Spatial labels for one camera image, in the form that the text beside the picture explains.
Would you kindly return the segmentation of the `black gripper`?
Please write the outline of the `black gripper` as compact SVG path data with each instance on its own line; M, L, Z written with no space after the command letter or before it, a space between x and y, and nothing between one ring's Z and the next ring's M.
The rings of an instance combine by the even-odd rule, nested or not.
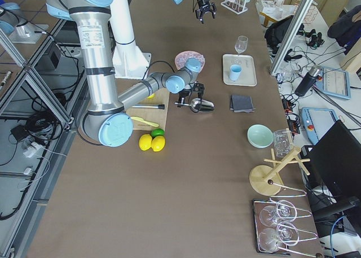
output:
M178 101L175 102L177 107L190 106L192 93L197 93L199 98L202 98L204 94L204 85L199 82L195 82L191 85L190 89L183 89L178 93Z
M196 18L204 24L204 14L210 12L212 18L215 19L217 14L217 8L212 0L196 0L198 9L195 10Z

